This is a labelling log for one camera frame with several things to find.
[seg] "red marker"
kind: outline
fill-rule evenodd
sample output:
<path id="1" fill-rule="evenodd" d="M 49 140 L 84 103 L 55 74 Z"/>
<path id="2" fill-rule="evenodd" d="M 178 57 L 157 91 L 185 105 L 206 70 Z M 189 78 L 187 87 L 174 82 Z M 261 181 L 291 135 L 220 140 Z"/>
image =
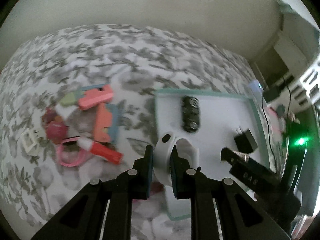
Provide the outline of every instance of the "red marker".
<path id="1" fill-rule="evenodd" d="M 101 156 L 116 165 L 120 164 L 123 157 L 122 153 L 111 150 L 108 147 L 86 137 L 80 137 L 77 144 L 80 148 L 91 152 L 94 155 Z"/>

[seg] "white tray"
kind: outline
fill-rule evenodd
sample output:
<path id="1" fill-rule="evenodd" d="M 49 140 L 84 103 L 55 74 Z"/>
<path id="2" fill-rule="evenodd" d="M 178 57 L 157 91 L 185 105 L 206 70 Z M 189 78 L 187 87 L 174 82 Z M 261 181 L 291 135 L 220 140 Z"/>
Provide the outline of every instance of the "white tray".
<path id="1" fill-rule="evenodd" d="M 181 98 L 193 96 L 200 105 L 200 128 L 196 133 L 182 129 Z M 257 108 L 252 99 L 243 95 L 226 94 L 207 90 L 161 89 L 156 93 L 156 122 L 158 137 L 167 131 L 183 136 L 200 150 L 200 166 L 208 178 L 234 179 L 244 190 L 248 188 L 233 177 L 231 165 L 220 161 L 224 147 L 237 150 L 234 136 L 236 129 L 250 129 L 258 148 L 251 158 L 269 168 L 269 157 L 263 128 Z M 172 220 L 190 216 L 190 200 L 174 198 L 172 187 L 165 187 L 168 215 Z"/>

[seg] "black oval hole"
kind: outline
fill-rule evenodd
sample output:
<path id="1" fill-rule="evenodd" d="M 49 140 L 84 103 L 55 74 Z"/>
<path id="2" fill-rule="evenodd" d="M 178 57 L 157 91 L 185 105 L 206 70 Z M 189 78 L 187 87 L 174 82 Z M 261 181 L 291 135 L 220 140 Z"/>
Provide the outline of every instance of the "black oval hole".
<path id="1" fill-rule="evenodd" d="M 166 143 L 167 141 L 169 141 L 171 138 L 170 134 L 166 134 L 165 136 L 162 137 L 162 142 Z"/>

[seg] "pink ring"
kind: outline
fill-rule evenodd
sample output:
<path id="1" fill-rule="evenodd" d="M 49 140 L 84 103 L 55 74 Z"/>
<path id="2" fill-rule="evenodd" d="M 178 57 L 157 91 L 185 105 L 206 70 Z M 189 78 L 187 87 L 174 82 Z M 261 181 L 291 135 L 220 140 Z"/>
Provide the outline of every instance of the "pink ring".
<path id="1" fill-rule="evenodd" d="M 62 165 L 62 166 L 66 166 L 66 167 L 76 167 L 76 166 L 80 166 L 82 163 L 84 163 L 85 161 L 87 161 L 92 154 L 84 149 L 80 149 L 80 151 L 78 152 L 78 158 L 72 162 L 72 163 L 65 163 L 62 161 L 62 154 L 63 154 L 63 144 L 66 142 L 73 142 L 73 141 L 77 141 L 79 139 L 79 137 L 72 137 L 69 139 L 65 139 L 63 140 L 57 147 L 56 147 L 56 154 L 57 154 L 57 159 L 56 161 Z"/>

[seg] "white ring-shaped object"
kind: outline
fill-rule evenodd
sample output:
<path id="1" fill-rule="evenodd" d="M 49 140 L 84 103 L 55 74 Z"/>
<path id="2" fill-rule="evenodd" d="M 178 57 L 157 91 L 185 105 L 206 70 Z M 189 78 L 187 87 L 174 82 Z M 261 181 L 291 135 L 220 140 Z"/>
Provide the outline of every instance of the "white ring-shaped object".
<path id="1" fill-rule="evenodd" d="M 164 133 L 158 140 L 153 154 L 153 171 L 158 181 L 171 186 L 170 156 L 173 147 L 176 146 L 179 157 L 188 160 L 190 167 L 196 169 L 199 166 L 199 149 L 194 147 L 184 137 L 176 137 L 173 132 Z"/>

